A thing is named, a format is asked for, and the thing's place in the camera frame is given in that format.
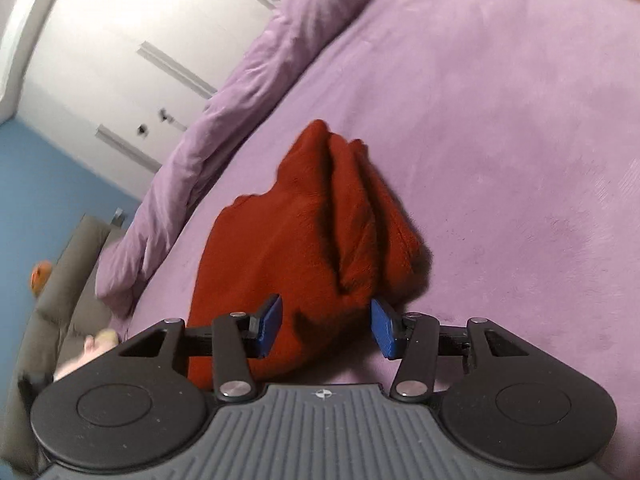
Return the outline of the red knit sweater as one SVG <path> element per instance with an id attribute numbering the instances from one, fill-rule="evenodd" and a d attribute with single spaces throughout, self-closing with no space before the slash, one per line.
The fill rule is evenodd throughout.
<path id="1" fill-rule="evenodd" d="M 318 361 L 364 322 L 372 299 L 394 308 L 419 295 L 430 257 L 360 140 L 311 122 L 280 162 L 276 183 L 224 208 L 198 266 L 188 324 L 253 312 L 280 295 L 283 320 L 260 382 Z"/>

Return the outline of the pink plush toy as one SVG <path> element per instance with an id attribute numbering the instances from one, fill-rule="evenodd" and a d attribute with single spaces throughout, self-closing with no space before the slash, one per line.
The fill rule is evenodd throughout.
<path id="1" fill-rule="evenodd" d="M 78 370 L 78 368 L 103 356 L 104 353 L 113 350 L 118 345 L 119 336 L 111 328 L 101 330 L 96 336 L 87 336 L 81 354 L 59 366 L 53 374 L 53 381 L 57 382 L 69 374 L 72 374 L 75 370 Z"/>

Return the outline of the grey headboard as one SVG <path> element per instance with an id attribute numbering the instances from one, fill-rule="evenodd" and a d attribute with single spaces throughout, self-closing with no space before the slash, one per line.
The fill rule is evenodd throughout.
<path id="1" fill-rule="evenodd" d="M 44 466 L 18 392 L 18 378 L 54 372 L 78 356 L 87 336 L 110 324 L 111 311 L 94 296 L 96 263 L 103 248 L 122 234 L 123 229 L 98 218 L 82 217 L 35 302 L 9 382 L 1 425 L 1 460 L 16 478 L 35 477 Z"/>

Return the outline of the orange plush toy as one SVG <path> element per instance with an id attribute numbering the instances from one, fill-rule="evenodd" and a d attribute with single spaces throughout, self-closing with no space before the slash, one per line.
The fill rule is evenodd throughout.
<path id="1" fill-rule="evenodd" d="M 32 269 L 32 274 L 30 274 L 29 279 L 29 288 L 36 298 L 41 295 L 44 286 L 46 286 L 47 281 L 51 276 L 52 270 L 53 264 L 47 260 L 36 263 Z"/>

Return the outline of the purple bed sheet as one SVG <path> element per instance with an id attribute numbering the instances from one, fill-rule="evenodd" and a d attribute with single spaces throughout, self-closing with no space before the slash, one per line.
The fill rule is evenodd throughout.
<path id="1" fill-rule="evenodd" d="M 127 335 L 189 311 L 221 209 L 321 119 L 369 155 L 432 254 L 413 310 L 490 318 L 603 386 L 602 464 L 639 474 L 639 3 L 372 0 L 248 137 Z"/>

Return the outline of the white wardrobe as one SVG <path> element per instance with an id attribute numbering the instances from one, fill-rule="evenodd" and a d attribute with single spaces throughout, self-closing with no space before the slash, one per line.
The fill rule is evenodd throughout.
<path id="1" fill-rule="evenodd" d="M 1 0 L 1 115 L 141 197 L 280 0 Z"/>

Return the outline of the purple duvet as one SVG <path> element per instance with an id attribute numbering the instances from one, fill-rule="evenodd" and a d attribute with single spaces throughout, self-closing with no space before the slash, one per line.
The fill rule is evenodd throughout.
<path id="1" fill-rule="evenodd" d="M 264 31 L 155 175 L 124 237 L 102 252 L 96 298 L 128 318 L 215 174 L 371 0 L 280 0 Z"/>

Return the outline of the wall socket with plug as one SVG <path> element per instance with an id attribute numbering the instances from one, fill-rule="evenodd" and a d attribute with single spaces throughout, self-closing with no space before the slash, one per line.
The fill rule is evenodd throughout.
<path id="1" fill-rule="evenodd" d="M 113 214 L 113 218 L 111 220 L 112 226 L 122 226 L 125 221 L 126 214 L 122 210 L 122 208 L 117 208 Z"/>

